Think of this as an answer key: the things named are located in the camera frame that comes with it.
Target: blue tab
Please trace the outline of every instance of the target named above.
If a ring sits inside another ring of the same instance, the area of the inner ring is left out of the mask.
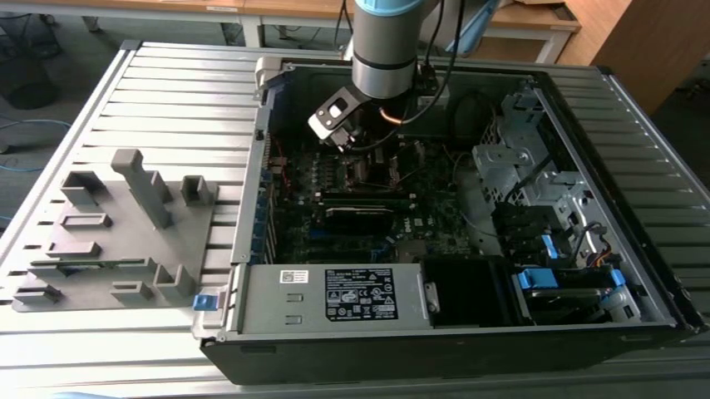
[[[558,259],[559,254],[557,253],[555,243],[553,243],[553,237],[550,237],[550,234],[542,235],[542,241],[547,247],[547,255],[550,255],[550,259]]]
[[[522,289],[529,289],[530,288],[529,275],[525,272],[518,274],[518,281],[521,282],[521,288]]]
[[[558,288],[555,274],[551,268],[527,268],[518,274],[522,289]]]
[[[623,273],[621,270],[611,270],[611,279],[614,280],[614,284],[617,287],[626,285],[626,279],[623,278]]]
[[[216,295],[207,295],[204,293],[195,295],[195,300],[192,301],[192,310],[214,312],[218,310],[218,308],[219,304]]]

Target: circuit board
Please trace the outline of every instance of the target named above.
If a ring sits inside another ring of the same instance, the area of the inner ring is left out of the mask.
[[[441,143],[403,137],[363,154],[274,137],[275,262],[410,263],[427,254],[475,253],[454,156]]]

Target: slotted aluminum table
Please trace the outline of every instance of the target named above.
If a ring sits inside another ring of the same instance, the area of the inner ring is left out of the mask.
[[[589,384],[599,391],[613,389],[615,382],[657,387],[675,379],[686,379],[684,384],[698,380],[696,386],[706,387],[701,380],[710,376],[708,335],[663,350],[630,353],[582,372],[238,387],[202,355],[190,332],[190,308],[12,311],[15,287],[50,235],[44,222],[56,220],[62,208],[60,181],[71,170],[112,175],[108,163],[116,148],[140,148],[144,163],[164,180],[203,175],[220,184],[200,284],[227,282],[258,106],[254,68],[264,55],[333,57],[326,52],[160,43],[128,43],[119,51],[0,240],[0,392],[27,388],[22,395],[333,397],[505,387],[570,395]],[[614,77],[586,67],[471,65],[543,70],[553,76],[696,307],[710,314],[710,197]],[[562,385],[571,387],[551,388]]]

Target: wooden desk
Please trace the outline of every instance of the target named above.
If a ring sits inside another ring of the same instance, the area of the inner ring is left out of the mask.
[[[347,0],[347,4],[353,14],[354,0]],[[262,46],[259,31],[264,25],[335,27],[339,10],[341,0],[246,0],[240,8],[240,20],[247,46]],[[578,32],[581,27],[578,21],[559,19],[547,6],[511,4],[497,11],[483,35],[543,42],[531,61],[554,63],[571,33]]]
[[[349,1],[349,12],[355,8]],[[263,46],[263,26],[335,27],[341,0],[10,0],[0,11],[91,17],[232,22],[244,27],[248,47]],[[579,22],[563,21],[546,6],[513,4],[498,10],[486,37],[543,42],[535,62],[554,63]]]

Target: warning label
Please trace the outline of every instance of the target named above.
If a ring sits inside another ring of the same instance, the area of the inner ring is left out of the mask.
[[[326,317],[333,322],[397,319],[391,268],[327,269]]]

